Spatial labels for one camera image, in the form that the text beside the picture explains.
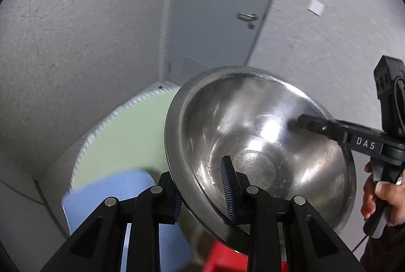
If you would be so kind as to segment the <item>person's right hand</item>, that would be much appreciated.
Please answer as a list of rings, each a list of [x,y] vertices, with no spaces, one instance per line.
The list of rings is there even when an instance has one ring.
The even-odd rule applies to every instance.
[[[373,185],[370,179],[366,180],[363,187],[363,202],[360,212],[368,219],[376,210],[374,199],[379,198],[391,206],[391,215],[387,223],[389,227],[404,224],[405,221],[405,194],[404,184],[395,185],[380,181]]]

